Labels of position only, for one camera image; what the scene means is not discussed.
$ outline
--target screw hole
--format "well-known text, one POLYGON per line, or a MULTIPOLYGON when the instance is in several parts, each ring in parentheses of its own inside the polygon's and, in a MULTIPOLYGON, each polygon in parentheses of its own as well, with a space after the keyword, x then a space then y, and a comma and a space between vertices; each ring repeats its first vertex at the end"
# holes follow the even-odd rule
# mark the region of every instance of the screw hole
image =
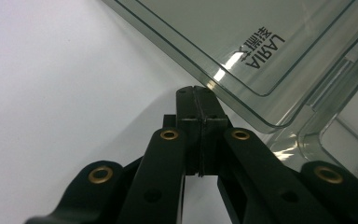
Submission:
POLYGON ((173 140, 179 136, 179 133, 174 130, 163 131, 160 135, 165 140, 173 140))
POLYGON ((340 184, 342 181, 344 181, 342 175, 326 166, 317 166, 313 172, 319 178, 330 184, 340 184))
POLYGON ((89 173, 89 182, 93 184, 102 184, 113 176, 113 170, 107 166, 100 166, 89 173))
POLYGON ((247 132, 240 131, 240 130, 236 130, 236 131, 232 132, 231 135, 234 138, 237 138, 239 140, 246 140, 246 139, 249 139, 251 137, 251 135, 249 135, 247 132))

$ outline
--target white surface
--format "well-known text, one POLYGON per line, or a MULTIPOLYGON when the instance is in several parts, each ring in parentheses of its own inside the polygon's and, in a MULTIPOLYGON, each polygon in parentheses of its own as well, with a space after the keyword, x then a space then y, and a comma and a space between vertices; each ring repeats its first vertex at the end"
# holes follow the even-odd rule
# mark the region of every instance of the white surface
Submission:
MULTIPOLYGON (((91 162, 142 156, 188 85, 101 1, 0 1, 0 223, 50 213, 91 162)), ((184 223, 228 222, 216 179, 189 178, 184 223)))

